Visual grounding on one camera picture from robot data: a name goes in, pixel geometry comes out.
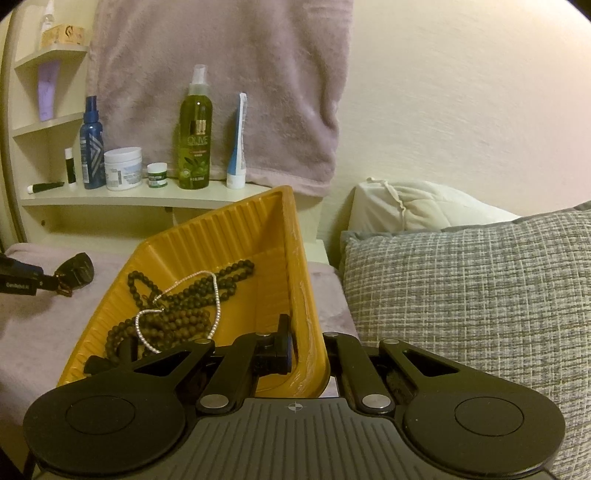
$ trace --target wooden shelf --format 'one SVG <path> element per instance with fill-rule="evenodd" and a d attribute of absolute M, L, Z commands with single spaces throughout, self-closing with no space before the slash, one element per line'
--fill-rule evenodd
<path fill-rule="evenodd" d="M 82 45 L 53 44 L 21 58 L 14 64 L 14 69 L 16 70 L 24 66 L 35 66 L 50 60 L 68 60 L 84 57 L 87 52 L 88 47 Z"/>
<path fill-rule="evenodd" d="M 84 112 L 71 113 L 70 115 L 59 116 L 52 118 L 51 120 L 45 120 L 44 122 L 37 122 L 26 127 L 15 128 L 12 130 L 12 137 L 20 137 L 31 132 L 37 132 L 39 130 L 45 130 L 46 128 L 55 127 L 56 125 L 62 125 L 69 122 L 79 122 L 84 117 Z"/>
<path fill-rule="evenodd" d="M 112 192 L 107 187 L 86 190 L 82 183 L 75 189 L 66 184 L 46 192 L 27 194 L 20 192 L 21 205 L 135 205 L 216 209 L 269 190 L 268 187 L 246 184 L 241 190 L 231 190 L 224 181 L 212 180 L 201 190 L 183 190 L 176 180 L 168 179 L 168 185 L 159 189 L 142 184 L 122 192 Z"/>

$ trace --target yellow plastic tray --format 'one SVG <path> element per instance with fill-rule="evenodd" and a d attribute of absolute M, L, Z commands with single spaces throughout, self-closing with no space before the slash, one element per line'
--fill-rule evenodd
<path fill-rule="evenodd" d="M 256 394 L 318 396 L 328 382 L 328 359 L 296 203 L 287 186 L 213 210 L 141 243 L 90 319 L 59 384 L 83 378 L 88 357 L 104 356 L 107 332 L 137 313 L 127 286 L 128 273 L 141 271 L 163 290 L 193 272 L 216 272 L 245 259 L 255 263 L 255 274 L 241 281 L 236 295 L 221 304 L 222 316 L 213 340 L 216 345 L 230 345 L 244 333 L 275 331 L 280 313 L 288 313 L 294 339 L 291 374 L 261 378 Z M 175 291 L 189 284 L 190 281 Z M 215 308 L 208 309 L 213 317 Z"/>

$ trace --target purple tube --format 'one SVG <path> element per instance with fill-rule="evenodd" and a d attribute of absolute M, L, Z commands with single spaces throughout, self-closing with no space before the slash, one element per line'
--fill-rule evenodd
<path fill-rule="evenodd" d="M 60 61 L 52 60 L 39 65 L 37 96 L 39 101 L 39 120 L 44 122 L 53 118 L 53 99 L 56 95 L 57 76 Z"/>

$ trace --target pink blanket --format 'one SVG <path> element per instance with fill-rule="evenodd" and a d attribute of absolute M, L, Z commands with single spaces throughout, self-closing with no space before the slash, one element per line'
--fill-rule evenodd
<path fill-rule="evenodd" d="M 208 66 L 211 178 L 224 179 L 238 93 L 248 94 L 246 179 L 328 193 L 336 109 L 348 66 L 352 0 L 102 0 L 87 94 L 98 96 L 105 148 L 142 147 L 144 164 L 173 150 L 193 66 Z"/>

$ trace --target spray nozzle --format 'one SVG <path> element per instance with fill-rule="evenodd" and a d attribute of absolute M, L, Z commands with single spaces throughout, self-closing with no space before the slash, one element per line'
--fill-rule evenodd
<path fill-rule="evenodd" d="M 48 15 L 52 15 L 53 16 L 54 13 L 55 13 L 55 10 L 56 9 L 55 9 L 53 0 L 49 0 L 47 2 L 47 6 L 45 7 L 45 16 L 48 16 Z"/>
<path fill-rule="evenodd" d="M 86 110 L 84 112 L 84 123 L 91 124 L 99 121 L 99 112 L 96 109 L 96 95 L 86 97 Z"/>
<path fill-rule="evenodd" d="M 207 65 L 195 65 L 191 85 L 206 85 Z"/>
<path fill-rule="evenodd" d="M 193 69 L 193 80 L 189 85 L 189 95 L 207 94 L 207 65 L 198 64 Z"/>

